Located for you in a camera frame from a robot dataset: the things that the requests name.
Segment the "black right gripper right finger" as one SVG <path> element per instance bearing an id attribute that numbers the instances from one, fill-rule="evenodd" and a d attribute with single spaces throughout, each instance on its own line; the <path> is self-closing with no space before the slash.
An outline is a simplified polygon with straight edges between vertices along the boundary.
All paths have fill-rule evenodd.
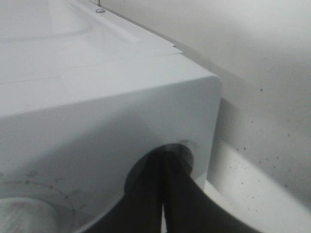
<path id="1" fill-rule="evenodd" d="M 176 154 L 163 158 L 163 196 L 170 233 L 244 233 L 245 225 L 214 203 L 183 169 Z"/>

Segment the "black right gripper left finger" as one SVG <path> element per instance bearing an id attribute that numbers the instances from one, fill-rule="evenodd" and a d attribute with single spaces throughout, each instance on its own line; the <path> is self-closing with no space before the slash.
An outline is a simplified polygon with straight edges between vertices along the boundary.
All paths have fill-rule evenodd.
<path id="1" fill-rule="evenodd" d="M 159 233 L 162 222 L 163 155 L 148 155 L 123 198 L 86 233 Z"/>

